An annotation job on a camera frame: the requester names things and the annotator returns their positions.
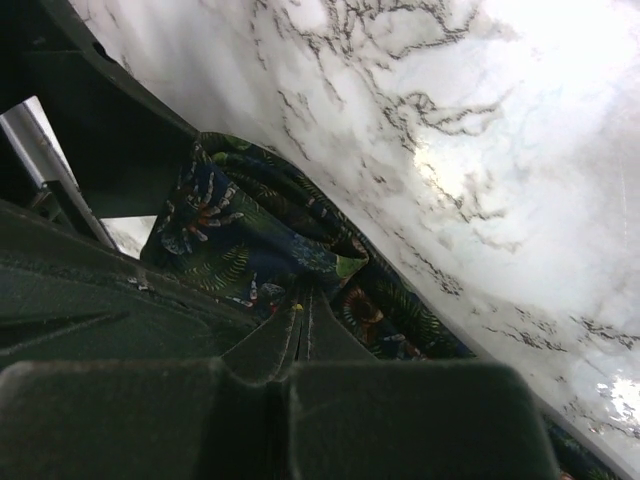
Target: blue floral fabric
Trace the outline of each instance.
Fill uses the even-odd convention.
[[[141,259],[266,320],[311,272],[338,318],[382,360],[471,358],[369,241],[299,170],[238,138],[203,133]],[[547,420],[563,472],[617,477]]]

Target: green leaf print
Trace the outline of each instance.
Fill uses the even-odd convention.
[[[589,480],[618,480],[618,478],[598,468],[589,472]]]
[[[253,177],[246,175],[245,173],[228,171],[225,172],[227,177],[233,180],[243,191],[255,198],[276,198],[280,197],[280,194],[268,187],[267,185],[257,181]]]
[[[248,231],[258,232],[261,235],[282,234],[288,236],[286,228],[280,222],[273,221],[273,215],[262,208],[255,200],[246,195],[244,192],[238,192],[236,198],[241,196],[240,201],[243,203],[237,209],[243,213],[243,217],[236,220],[237,223],[245,225]]]
[[[415,293],[413,291],[413,286],[409,284],[409,282],[407,282],[402,276],[399,276],[400,278],[400,283],[402,284],[402,286],[404,287],[404,289],[409,292],[409,293]]]
[[[342,217],[341,212],[333,206],[333,203],[326,195],[324,195],[316,185],[309,180],[308,177],[304,175],[298,175],[295,178],[295,183],[302,187],[302,189],[313,198],[314,201],[318,202],[327,210],[330,210],[334,214],[338,216],[338,218]]]
[[[366,258],[337,257],[336,274],[340,278],[349,278],[367,264]]]
[[[213,161],[213,163],[222,163],[227,159],[228,156],[229,155],[227,155],[225,152],[218,152],[211,157],[211,160]]]
[[[393,305],[393,310],[385,315],[393,319],[398,330],[421,347],[437,341],[443,333],[442,324],[438,318],[419,302],[412,299],[410,294],[396,287],[391,282],[379,281],[376,284],[380,305]]]
[[[391,264],[389,264],[384,259],[384,257],[380,255],[380,253],[378,253],[378,251],[373,247],[373,245],[369,243],[369,241],[365,237],[363,237],[362,235],[358,235],[358,240],[360,240],[360,242],[362,242],[362,244],[367,249],[367,252],[371,257],[372,264],[376,264],[383,270],[384,273],[388,275],[394,275],[396,273],[395,270],[391,267]]]
[[[249,249],[242,245],[236,245],[223,254],[204,250],[191,257],[187,262],[193,266],[185,265],[184,279],[210,293],[229,295],[253,275],[246,270]]]
[[[233,135],[225,135],[225,140],[234,149],[240,150],[241,152],[248,150],[249,148],[252,147],[252,145],[246,140],[242,140],[241,138],[234,137]]]
[[[215,152],[223,150],[226,141],[225,136],[216,132],[203,132],[198,136],[198,142],[207,152]]]
[[[264,159],[265,165],[269,165],[270,167],[281,169],[282,167],[285,167],[288,164],[288,162],[286,162],[282,158],[274,155],[273,153],[267,150],[262,150],[262,153],[263,153],[263,159]]]

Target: white marble countertop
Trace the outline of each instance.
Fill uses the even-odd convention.
[[[194,126],[295,163],[640,478],[640,2],[72,3]]]

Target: patterned fabric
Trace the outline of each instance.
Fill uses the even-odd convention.
[[[377,358],[474,356],[306,176],[235,137],[200,135],[141,258],[244,310],[256,325],[297,275],[312,272],[336,318]],[[617,478],[547,422],[559,478]]]

